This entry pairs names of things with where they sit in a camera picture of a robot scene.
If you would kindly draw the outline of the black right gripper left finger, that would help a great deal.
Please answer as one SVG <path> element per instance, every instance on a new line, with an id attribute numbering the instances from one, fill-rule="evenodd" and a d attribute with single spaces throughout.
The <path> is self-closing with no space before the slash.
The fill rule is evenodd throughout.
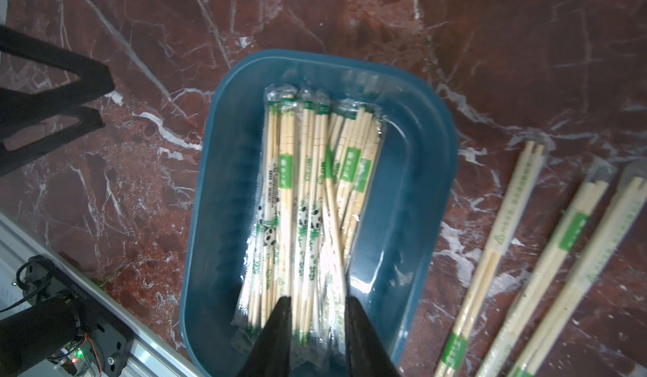
<path id="1" fill-rule="evenodd" d="M 278 300 L 237 377 L 288 376 L 292 340 L 291 298 Z"/>

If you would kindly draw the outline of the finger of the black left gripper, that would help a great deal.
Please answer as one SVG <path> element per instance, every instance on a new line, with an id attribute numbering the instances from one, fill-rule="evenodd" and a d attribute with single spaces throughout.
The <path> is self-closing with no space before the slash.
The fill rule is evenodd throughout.
<path id="1" fill-rule="evenodd" d="M 1 51 L 71 72 L 79 78 L 64 86 L 35 94 L 1 89 L 2 176 L 104 127 L 99 111 L 86 104 L 115 90 L 107 65 L 27 36 L 8 26 L 1 26 Z M 55 116 L 72 117 L 77 122 L 18 149 L 7 148 L 6 139 Z"/>

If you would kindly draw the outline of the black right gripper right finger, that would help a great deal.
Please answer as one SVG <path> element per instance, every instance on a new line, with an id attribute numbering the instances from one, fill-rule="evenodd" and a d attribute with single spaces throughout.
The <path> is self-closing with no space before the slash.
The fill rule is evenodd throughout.
<path id="1" fill-rule="evenodd" d="M 399 376 L 360 301 L 345 299 L 345 356 L 349 376 Z"/>

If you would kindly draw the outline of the chopstick pair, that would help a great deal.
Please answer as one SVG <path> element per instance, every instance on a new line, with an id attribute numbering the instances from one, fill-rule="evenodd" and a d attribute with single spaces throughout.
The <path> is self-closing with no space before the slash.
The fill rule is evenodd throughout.
<path id="1" fill-rule="evenodd" d="M 599 278 L 646 203 L 646 160 L 623 171 L 616 193 L 600 224 L 569 272 L 565 286 L 542 319 L 508 375 L 534 376 L 571 320 L 576 308 Z"/>
<path id="2" fill-rule="evenodd" d="M 546 154 L 547 147 L 543 136 L 533 134 L 527 138 L 485 243 L 480 263 L 476 267 L 461 309 L 441 354 L 434 373 L 435 377 L 455 375 L 463 362 L 474 324 L 480 315 L 500 261 L 508 251 L 512 237 L 515 235 L 535 188 L 537 178 L 545 163 Z"/>
<path id="3" fill-rule="evenodd" d="M 510 307 L 477 377 L 497 376 L 500 373 L 616 172 L 617 168 L 604 159 L 594 160 L 576 195 L 564 210 L 526 286 Z"/>

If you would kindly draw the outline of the teal plastic storage box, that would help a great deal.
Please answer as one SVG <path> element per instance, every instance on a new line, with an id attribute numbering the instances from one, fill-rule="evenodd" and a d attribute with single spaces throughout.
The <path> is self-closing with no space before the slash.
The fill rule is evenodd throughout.
<path id="1" fill-rule="evenodd" d="M 457 164 L 453 120 L 418 77 L 377 63 L 290 50 L 253 53 L 212 95 L 195 190 L 180 327 L 205 375 L 237 375 L 232 324 L 253 226 L 269 85 L 310 85 L 382 107 L 387 128 L 350 262 L 349 291 L 393 362 L 406 345 Z"/>

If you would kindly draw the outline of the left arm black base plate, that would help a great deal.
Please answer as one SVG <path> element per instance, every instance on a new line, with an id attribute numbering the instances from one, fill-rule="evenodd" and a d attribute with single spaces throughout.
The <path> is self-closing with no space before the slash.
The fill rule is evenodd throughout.
<path id="1" fill-rule="evenodd" d="M 16 272 L 17 284 L 31 306 L 61 299 L 72 308 L 75 332 L 45 360 L 78 375 L 82 362 L 95 366 L 100 376 L 119 376 L 126 367 L 134 332 L 93 298 L 52 260 L 37 255 Z"/>

